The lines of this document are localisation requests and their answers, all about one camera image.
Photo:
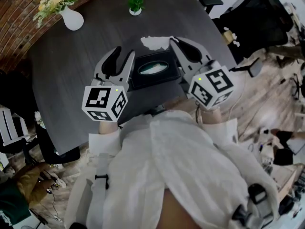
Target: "white plant pot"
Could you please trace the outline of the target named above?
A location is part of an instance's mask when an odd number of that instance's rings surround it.
[[[129,13],[133,16],[137,16],[142,12],[142,8],[140,8],[140,10],[133,12],[132,9],[129,9]]]
[[[67,28],[71,31],[78,30],[84,24],[84,18],[82,15],[69,9],[68,6],[66,6],[65,9],[59,14],[63,17],[63,21],[65,22]]]

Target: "dark green shirt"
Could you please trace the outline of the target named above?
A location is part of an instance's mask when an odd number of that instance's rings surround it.
[[[12,225],[23,221],[31,215],[27,201],[11,179],[0,184],[0,214],[1,211]]]

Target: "tabletop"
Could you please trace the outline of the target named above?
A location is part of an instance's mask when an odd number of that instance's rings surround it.
[[[60,20],[29,50],[36,102],[60,155],[87,142],[88,133],[98,132],[99,123],[81,110],[81,103],[97,62],[110,49],[122,46],[121,66],[131,49],[137,57],[157,52],[144,47],[140,38],[174,35],[202,44],[221,65],[236,67],[220,32],[197,0],[144,0],[145,9],[136,17],[130,15],[127,1],[87,2],[76,9],[85,20],[79,30],[70,31]],[[178,82],[133,92],[119,122],[181,95]]]

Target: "white marker cube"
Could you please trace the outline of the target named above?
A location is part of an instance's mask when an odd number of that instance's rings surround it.
[[[127,102],[123,86],[86,86],[81,109],[93,121],[117,122]]]
[[[195,75],[189,88],[189,94],[206,109],[223,103],[233,91],[230,72],[225,66]]]

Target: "shirt cuff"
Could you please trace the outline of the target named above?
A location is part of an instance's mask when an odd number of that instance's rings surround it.
[[[120,142],[121,130],[110,134],[89,134],[89,150],[90,153],[99,155],[107,153],[111,156],[116,156],[120,152],[122,146]]]
[[[202,127],[216,145],[238,143],[237,119],[213,125],[202,124]]]

